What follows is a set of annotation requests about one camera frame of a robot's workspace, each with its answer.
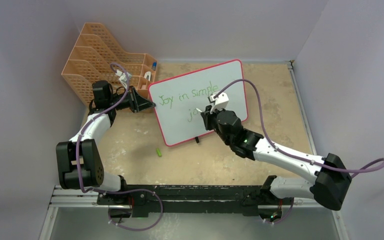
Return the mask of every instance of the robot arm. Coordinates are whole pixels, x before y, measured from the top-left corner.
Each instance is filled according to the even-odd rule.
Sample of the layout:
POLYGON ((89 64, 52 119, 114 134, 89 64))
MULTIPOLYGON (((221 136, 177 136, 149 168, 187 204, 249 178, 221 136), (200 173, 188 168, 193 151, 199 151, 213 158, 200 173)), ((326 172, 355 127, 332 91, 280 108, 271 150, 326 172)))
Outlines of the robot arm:
MULTIPOLYGON (((117 103, 122 97, 120 94, 112 92, 112 86, 107 81, 98 81, 92 85, 93 102, 89 105, 89 122, 98 114, 117 103)), ((98 143, 103 135, 113 125, 116 118, 116 110, 129 108, 133 113, 137 113, 155 107, 155 103, 141 97, 134 87, 126 89, 126 98, 117 107, 106 114, 96 118, 88 125, 84 134, 79 131, 69 141, 60 142, 56 146, 56 159, 58 164, 59 183, 63 189, 80 189, 79 175, 76 165, 76 142, 80 139, 80 157, 83 159, 81 164, 81 175, 85 187, 93 187, 103 191, 123 191, 126 188, 126 181, 123 176, 114 175, 104 171, 104 166, 98 152, 98 143)))
POLYGON ((327 157, 310 155, 277 143, 275 143, 276 148, 273 148, 264 136, 244 128, 235 112, 225 109, 229 102, 226 93, 221 93, 217 98, 214 97, 215 94, 217 93, 208 98, 210 105, 200 113, 206 130, 214 130, 241 158, 270 163, 301 177, 276 177, 270 185, 270 192, 273 195, 279 199, 287 197, 314 199, 328 209, 341 209, 351 184, 351 176, 348 173, 328 170, 297 160, 278 152, 277 148, 314 162, 346 169, 338 156, 331 153, 327 157))

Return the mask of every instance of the orange desk organizer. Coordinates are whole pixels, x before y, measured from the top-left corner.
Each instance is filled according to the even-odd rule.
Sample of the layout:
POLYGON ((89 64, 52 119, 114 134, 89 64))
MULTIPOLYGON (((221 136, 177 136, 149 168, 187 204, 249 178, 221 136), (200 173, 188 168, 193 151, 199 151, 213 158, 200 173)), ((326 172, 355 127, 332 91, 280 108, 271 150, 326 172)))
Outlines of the orange desk organizer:
POLYGON ((158 66, 157 60, 147 53, 126 52, 101 23, 84 24, 61 75, 80 100, 89 106, 94 98, 93 83, 106 80, 111 83, 114 92, 121 86, 110 68, 113 62, 132 75, 130 86, 135 87, 142 97, 149 98, 148 87, 157 75, 157 69, 152 70, 152 65, 157 63, 158 66), (148 71, 151 72, 150 80, 144 78, 148 71))

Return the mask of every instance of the marker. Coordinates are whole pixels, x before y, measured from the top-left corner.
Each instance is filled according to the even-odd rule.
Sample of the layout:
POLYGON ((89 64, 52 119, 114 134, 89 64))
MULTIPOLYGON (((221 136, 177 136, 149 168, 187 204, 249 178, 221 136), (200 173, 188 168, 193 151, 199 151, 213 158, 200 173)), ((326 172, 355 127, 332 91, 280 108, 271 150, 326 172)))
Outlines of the marker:
POLYGON ((160 149, 157 147, 156 148, 156 154, 158 154, 158 157, 161 157, 161 156, 163 156, 162 154, 161 154, 161 151, 160 151, 160 149))

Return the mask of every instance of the floor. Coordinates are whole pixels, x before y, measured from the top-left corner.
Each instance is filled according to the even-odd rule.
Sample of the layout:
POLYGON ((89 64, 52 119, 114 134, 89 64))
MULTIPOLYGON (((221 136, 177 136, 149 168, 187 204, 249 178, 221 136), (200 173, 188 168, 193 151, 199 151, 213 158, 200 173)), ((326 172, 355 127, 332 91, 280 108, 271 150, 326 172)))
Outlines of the floor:
MULTIPOLYGON (((209 63, 160 63, 161 81, 205 68, 209 63)), ((310 153, 310 144, 297 95, 286 64, 243 64, 262 100, 264 123, 270 138, 286 147, 310 153)), ((262 133, 257 98, 246 86, 249 118, 244 127, 262 133)), ((293 177, 277 166, 236 156, 215 134, 201 142, 168 147, 154 113, 117 112, 113 126, 98 145, 107 172, 122 175, 127 184, 261 185, 269 175, 293 177), (162 157, 158 157, 159 148, 162 157)))

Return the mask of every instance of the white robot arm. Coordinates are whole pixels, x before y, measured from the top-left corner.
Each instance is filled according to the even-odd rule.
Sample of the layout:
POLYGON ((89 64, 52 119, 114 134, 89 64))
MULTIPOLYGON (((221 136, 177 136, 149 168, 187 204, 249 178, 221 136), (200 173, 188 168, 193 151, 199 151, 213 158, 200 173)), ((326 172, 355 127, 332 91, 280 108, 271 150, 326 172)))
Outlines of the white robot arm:
POLYGON ((306 154, 278 143, 274 143, 273 146, 263 135, 244 128, 236 114, 225 109, 229 102, 228 95, 222 92, 215 97, 217 93, 208 97, 210 105, 205 108, 205 111, 200 110, 205 129, 214 130, 236 155, 276 165, 301 177, 272 176, 274 180, 270 184, 270 192, 273 195, 279 199, 314 199, 326 208, 341 209, 351 184, 351 176, 349 173, 332 171, 315 164, 345 169, 338 156, 331 153, 327 157, 306 154), (277 149, 308 159, 310 162, 289 157, 277 149))

